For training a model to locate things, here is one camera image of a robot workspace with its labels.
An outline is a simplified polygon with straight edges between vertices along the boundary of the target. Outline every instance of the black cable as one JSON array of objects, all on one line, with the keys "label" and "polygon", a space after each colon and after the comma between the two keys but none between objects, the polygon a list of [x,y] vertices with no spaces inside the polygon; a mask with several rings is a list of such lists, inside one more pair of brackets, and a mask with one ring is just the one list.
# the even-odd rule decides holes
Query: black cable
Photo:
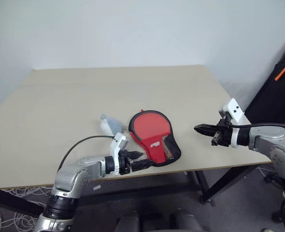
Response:
[{"label": "black cable", "polygon": [[113,139],[114,136],[109,136],[109,135],[95,135],[95,136],[91,136],[91,137],[87,137],[87,138],[84,138],[84,139],[81,139],[80,141],[76,142],[75,145],[73,145],[69,151],[67,151],[66,155],[64,156],[64,158],[61,160],[60,162],[60,166],[59,168],[57,169],[57,171],[59,171],[61,169],[61,167],[63,166],[64,162],[65,162],[65,159],[67,158],[67,156],[69,155],[69,153],[77,146],[79,145],[80,143],[84,142],[85,140],[88,140],[88,139],[92,139],[92,138],[111,138]]},{"label": "black cable", "polygon": [[233,125],[230,124],[233,128],[251,128],[251,127],[265,127],[265,126],[276,126],[276,127],[283,127],[285,128],[285,124],[282,123],[255,123],[249,125]]},{"label": "black cable", "polygon": [[267,173],[264,180],[267,183],[272,183],[277,188],[283,189],[281,178],[279,177],[277,173],[272,173],[272,172]]}]

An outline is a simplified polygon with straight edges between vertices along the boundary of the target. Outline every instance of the black metal table frame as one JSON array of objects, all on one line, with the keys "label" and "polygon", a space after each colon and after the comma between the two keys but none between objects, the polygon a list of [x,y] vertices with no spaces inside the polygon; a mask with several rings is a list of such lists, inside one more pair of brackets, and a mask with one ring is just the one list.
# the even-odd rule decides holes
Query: black metal table frame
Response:
[{"label": "black metal table frame", "polygon": [[[158,187],[137,188],[130,190],[122,190],[99,195],[90,195],[81,197],[79,205],[98,204],[103,202],[120,201],[126,199],[146,198],[151,196],[160,196],[174,194],[185,191],[201,191],[201,203],[210,202],[212,197],[225,191],[233,184],[238,182],[258,165],[240,166],[230,168],[212,187],[209,188],[203,171],[187,172],[189,178],[188,183],[180,183],[173,185],[165,185]],[[194,174],[197,176],[198,182],[195,182]],[[28,202],[10,193],[0,190],[0,207],[9,209],[32,217],[38,217],[43,212],[43,207]]]}]

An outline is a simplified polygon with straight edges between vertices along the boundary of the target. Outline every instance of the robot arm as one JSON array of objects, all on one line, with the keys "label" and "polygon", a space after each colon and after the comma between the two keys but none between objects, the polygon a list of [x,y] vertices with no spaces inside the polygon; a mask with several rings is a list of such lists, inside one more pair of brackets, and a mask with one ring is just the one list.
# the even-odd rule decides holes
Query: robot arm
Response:
[{"label": "robot arm", "polygon": [[[236,126],[243,114],[237,102],[232,99],[219,111],[222,119],[214,125],[200,124],[194,129],[211,136],[211,145],[223,145],[237,148],[248,146],[250,150],[267,156],[272,162],[284,186],[285,202],[285,125],[280,126]],[[282,219],[285,224],[285,204],[282,207]]]},{"label": "robot arm", "polygon": [[70,231],[75,211],[84,187],[89,181],[105,177],[106,174],[127,174],[153,165],[150,160],[134,162],[140,152],[124,150],[126,137],[117,133],[110,146],[110,156],[89,156],[76,163],[64,165],[57,172],[44,212],[39,216],[34,232]]}]

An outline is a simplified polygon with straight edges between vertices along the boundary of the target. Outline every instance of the table top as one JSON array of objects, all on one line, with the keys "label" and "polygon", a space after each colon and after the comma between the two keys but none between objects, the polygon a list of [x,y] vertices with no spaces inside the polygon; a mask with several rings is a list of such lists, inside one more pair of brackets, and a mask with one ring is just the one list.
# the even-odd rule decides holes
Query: table top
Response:
[{"label": "table top", "polygon": [[[211,146],[211,137],[193,130],[197,124],[216,124],[218,109],[229,99],[202,65],[33,71],[0,106],[0,189],[52,184],[68,149],[82,138],[102,134],[102,113],[127,126],[141,109],[167,116],[181,158],[164,167],[108,178],[269,162],[247,147]],[[143,151],[125,135],[128,150]],[[85,141],[65,163],[109,155],[110,143],[107,138]]]}]

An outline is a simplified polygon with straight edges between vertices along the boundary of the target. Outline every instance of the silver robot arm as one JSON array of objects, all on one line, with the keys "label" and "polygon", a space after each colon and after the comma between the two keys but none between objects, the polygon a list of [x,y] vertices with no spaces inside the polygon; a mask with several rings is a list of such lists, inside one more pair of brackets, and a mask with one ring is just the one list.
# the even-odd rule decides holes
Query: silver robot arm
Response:
[{"label": "silver robot arm", "polygon": [[219,113],[222,119],[217,125],[200,124],[194,129],[203,135],[213,137],[212,145],[234,148],[239,145],[248,146],[250,150],[267,156],[273,162],[284,188],[281,215],[285,225],[285,124],[239,125],[243,111],[235,99],[226,103]]},{"label": "silver robot arm", "polygon": [[84,187],[89,181],[102,178],[106,174],[118,174],[119,151],[126,145],[126,137],[118,133],[111,143],[110,156],[90,156],[74,164],[64,165],[56,174],[47,206],[40,214],[33,231],[70,231]]}]

